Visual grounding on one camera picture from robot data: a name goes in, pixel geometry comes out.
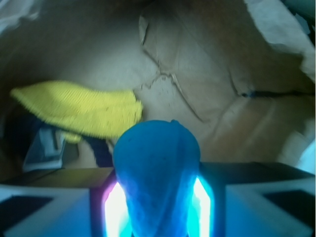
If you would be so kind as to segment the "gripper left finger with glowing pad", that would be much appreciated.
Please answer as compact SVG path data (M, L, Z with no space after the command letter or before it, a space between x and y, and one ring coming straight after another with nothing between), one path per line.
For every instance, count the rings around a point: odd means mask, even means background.
M3 237L128 237L112 168L34 170L0 184Z

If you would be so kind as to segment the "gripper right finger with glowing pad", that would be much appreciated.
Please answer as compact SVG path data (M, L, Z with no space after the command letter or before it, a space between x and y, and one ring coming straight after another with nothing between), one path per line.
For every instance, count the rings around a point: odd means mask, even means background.
M191 237L313 237L316 178L278 162L202 162L189 209Z

